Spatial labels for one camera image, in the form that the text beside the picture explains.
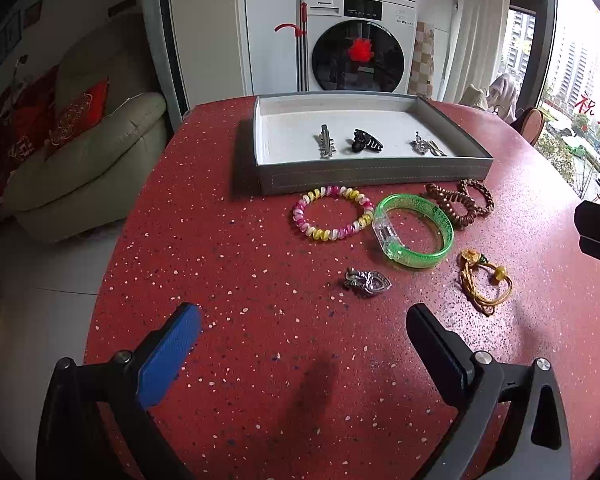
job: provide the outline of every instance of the washing machine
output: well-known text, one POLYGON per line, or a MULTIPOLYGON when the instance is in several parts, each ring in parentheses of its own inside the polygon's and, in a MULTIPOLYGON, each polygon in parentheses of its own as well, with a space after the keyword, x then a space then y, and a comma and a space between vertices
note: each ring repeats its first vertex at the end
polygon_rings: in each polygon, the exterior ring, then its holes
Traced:
POLYGON ((302 0, 308 89, 407 91, 416 8, 408 0, 302 0))

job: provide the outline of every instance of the washing machine door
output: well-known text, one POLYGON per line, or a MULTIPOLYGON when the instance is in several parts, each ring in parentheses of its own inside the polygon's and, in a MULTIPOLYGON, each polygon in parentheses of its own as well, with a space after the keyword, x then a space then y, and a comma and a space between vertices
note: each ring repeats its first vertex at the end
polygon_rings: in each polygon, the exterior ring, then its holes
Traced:
POLYGON ((348 20, 318 38, 311 65, 323 90, 393 92, 404 75, 404 53, 377 23, 348 20))

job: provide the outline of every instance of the window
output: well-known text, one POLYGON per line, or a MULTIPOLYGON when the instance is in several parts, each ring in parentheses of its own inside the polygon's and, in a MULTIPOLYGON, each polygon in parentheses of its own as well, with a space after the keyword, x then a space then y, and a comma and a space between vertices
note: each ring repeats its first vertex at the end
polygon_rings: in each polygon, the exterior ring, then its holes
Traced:
POLYGON ((551 54, 554 23, 555 0, 509 0, 507 48, 503 49, 500 72, 509 73, 518 88, 518 109, 538 103, 551 54), (511 50, 516 53, 513 64, 511 50))
POLYGON ((529 62, 534 34, 533 29, 529 29, 532 18, 533 16, 530 14, 515 10, 510 10, 507 16, 504 44, 509 45, 509 49, 506 53, 503 49, 500 73, 509 74, 518 87, 518 91, 524 81, 529 62))
POLYGON ((536 148, 581 199, 595 202, 600 198, 600 11, 593 1, 558 0, 555 38, 539 104, 548 122, 536 148), (588 155, 572 155, 577 146, 588 155), (554 158, 558 152, 561 160, 554 158))

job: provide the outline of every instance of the curtain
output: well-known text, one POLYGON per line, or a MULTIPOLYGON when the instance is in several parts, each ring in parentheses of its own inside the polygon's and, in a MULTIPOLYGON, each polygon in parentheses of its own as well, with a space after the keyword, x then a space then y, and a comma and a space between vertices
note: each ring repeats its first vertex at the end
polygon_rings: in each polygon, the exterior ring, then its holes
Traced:
POLYGON ((500 65, 508 12, 509 0, 458 0, 438 98, 457 103, 470 84, 489 87, 500 65))

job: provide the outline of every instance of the gray tray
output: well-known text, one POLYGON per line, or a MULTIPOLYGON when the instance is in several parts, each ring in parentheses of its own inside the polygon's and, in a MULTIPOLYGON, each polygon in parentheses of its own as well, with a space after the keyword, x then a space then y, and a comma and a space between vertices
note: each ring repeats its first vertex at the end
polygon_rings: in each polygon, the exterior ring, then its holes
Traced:
POLYGON ((493 157, 460 126, 416 96, 381 92, 304 92, 261 96, 253 142, 263 194, 306 191, 327 184, 364 186, 484 180, 493 157), (322 158, 318 136, 328 126, 336 152, 322 158), (353 131, 375 136, 380 153, 351 151, 353 131), (418 155, 418 131, 448 156, 418 155))

